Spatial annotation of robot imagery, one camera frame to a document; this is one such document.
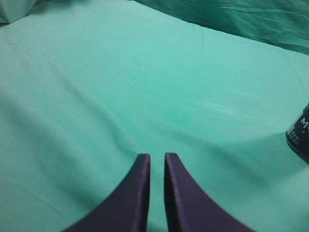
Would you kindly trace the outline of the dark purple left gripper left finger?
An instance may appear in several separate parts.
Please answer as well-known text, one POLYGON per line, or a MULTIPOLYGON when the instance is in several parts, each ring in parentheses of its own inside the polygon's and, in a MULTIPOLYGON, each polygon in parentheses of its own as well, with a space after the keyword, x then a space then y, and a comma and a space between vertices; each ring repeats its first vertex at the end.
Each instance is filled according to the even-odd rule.
POLYGON ((145 232, 150 201, 149 154, 139 154, 115 190, 66 232, 145 232))

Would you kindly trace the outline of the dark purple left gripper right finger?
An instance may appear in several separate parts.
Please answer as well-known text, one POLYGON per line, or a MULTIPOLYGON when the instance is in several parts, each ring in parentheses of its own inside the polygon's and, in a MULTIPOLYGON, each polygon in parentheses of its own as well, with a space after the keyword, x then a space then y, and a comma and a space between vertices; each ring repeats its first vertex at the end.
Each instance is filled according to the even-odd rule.
POLYGON ((197 184, 176 153, 165 154, 164 204, 170 232, 251 232, 197 184))

